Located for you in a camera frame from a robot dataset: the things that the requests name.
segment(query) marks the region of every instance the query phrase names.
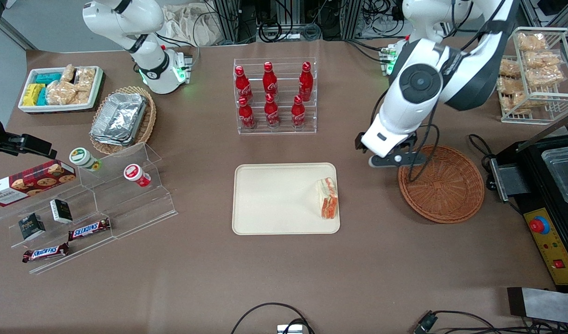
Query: coca-cola bottle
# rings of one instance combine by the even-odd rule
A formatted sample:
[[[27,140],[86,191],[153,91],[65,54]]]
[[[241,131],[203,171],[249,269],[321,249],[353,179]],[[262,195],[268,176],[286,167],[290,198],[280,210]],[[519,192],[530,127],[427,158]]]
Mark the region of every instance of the coca-cola bottle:
[[[267,126],[271,129],[277,128],[280,125],[280,116],[278,116],[278,105],[274,102],[274,95],[267,93],[265,95],[265,120]]]
[[[239,118],[241,119],[242,127],[245,129],[255,129],[257,123],[253,117],[253,110],[247,104],[246,97],[239,97]]]
[[[253,99],[253,93],[251,91],[251,83],[245,75],[245,70],[243,66],[235,67],[235,74],[237,74],[237,80],[235,85],[237,87],[237,92],[239,97],[246,97],[247,101],[250,102]]]
[[[313,74],[311,74],[311,63],[305,61],[303,63],[303,72],[298,79],[298,93],[307,102],[311,100],[311,93],[313,92]]]
[[[267,61],[263,64],[263,89],[266,94],[274,95],[274,99],[278,99],[278,78],[273,72],[273,65]]]
[[[294,97],[294,104],[292,105],[292,126],[297,130],[305,127],[305,106],[303,106],[303,98],[301,98],[300,95]]]

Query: red emergency stop button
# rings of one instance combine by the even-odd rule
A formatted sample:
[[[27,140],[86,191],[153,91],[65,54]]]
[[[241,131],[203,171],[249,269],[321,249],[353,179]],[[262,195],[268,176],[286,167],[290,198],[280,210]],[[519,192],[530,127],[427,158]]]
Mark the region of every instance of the red emergency stop button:
[[[556,269],[564,268],[564,262],[562,260],[554,260],[554,268]]]
[[[529,228],[540,234],[548,234],[550,232],[550,224],[548,224],[548,221],[542,216],[535,216],[530,220]]]

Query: wicker basket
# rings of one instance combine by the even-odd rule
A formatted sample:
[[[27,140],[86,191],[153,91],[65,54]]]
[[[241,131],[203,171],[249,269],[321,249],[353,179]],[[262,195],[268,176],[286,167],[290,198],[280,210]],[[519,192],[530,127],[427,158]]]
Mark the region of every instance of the wicker basket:
[[[134,142],[134,144],[137,144],[138,142],[147,142],[148,139],[150,139],[150,135],[152,135],[152,128],[154,128],[154,122],[156,121],[156,105],[154,104],[154,101],[152,100],[150,93],[148,93],[147,91],[145,91],[140,87],[133,87],[133,86],[119,88],[115,90],[112,94],[114,93],[127,93],[127,94],[136,93],[148,99],[148,104],[146,104],[146,110],[144,111],[145,114],[144,117],[142,118],[142,123],[140,123],[140,129],[138,130],[136,141]],[[97,117],[100,114],[100,110],[102,109],[104,102],[107,101],[110,95],[111,94],[109,94],[106,98],[104,98],[104,101],[99,104],[99,108],[97,109],[95,118],[92,121],[93,125],[97,121]],[[129,147],[129,146],[103,144],[101,142],[97,142],[92,137],[90,137],[90,141],[92,142],[93,146],[97,149],[98,152],[102,152],[104,154],[114,154],[116,152],[119,152],[120,150],[123,150],[124,148]]]
[[[422,148],[430,154],[433,145]],[[412,177],[422,166],[414,167]],[[433,222],[465,222],[478,212],[484,200],[484,181],[476,165],[449,146],[438,146],[432,160],[414,182],[409,167],[401,167],[397,179],[401,194],[416,212]]]

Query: white tray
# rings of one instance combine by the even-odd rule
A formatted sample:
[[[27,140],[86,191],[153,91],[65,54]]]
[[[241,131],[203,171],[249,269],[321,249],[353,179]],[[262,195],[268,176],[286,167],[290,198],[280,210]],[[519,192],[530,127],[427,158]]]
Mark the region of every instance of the white tray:
[[[95,74],[95,80],[92,84],[92,89],[90,91],[90,97],[88,97],[87,103],[82,104],[66,104],[64,106],[23,106],[22,100],[26,94],[26,89],[29,84],[34,83],[34,79],[37,74],[42,73],[52,73],[52,72],[63,72],[65,67],[51,67],[51,68],[36,68],[30,70],[28,78],[26,79],[25,86],[22,90],[22,95],[20,95],[20,100],[18,101],[18,108],[27,114],[55,114],[61,112],[76,112],[76,110],[90,109],[95,105],[97,101],[97,95],[100,87],[100,82],[102,81],[103,70],[99,66],[76,66],[76,70],[80,67],[91,67],[97,70]]]
[[[316,182],[331,177],[331,163],[241,165],[235,171],[232,230],[238,235],[331,234],[340,229],[323,219]]]

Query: snickers bar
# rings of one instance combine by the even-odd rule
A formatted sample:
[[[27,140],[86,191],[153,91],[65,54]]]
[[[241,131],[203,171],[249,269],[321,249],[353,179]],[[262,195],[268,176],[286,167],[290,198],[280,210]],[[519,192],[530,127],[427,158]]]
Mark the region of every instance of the snickers bar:
[[[44,258],[53,258],[59,256],[66,256],[69,253],[70,247],[67,243],[59,245],[57,247],[49,247],[48,249],[41,250],[29,250],[26,251],[22,257],[22,262],[33,262],[36,260],[42,260]]]
[[[89,226],[84,226],[82,228],[78,228],[78,230],[68,232],[69,237],[67,238],[67,241],[72,241],[74,239],[85,237],[95,232],[107,230],[109,227],[110,223],[108,218],[103,219],[99,222],[95,222],[94,224],[90,224]]]

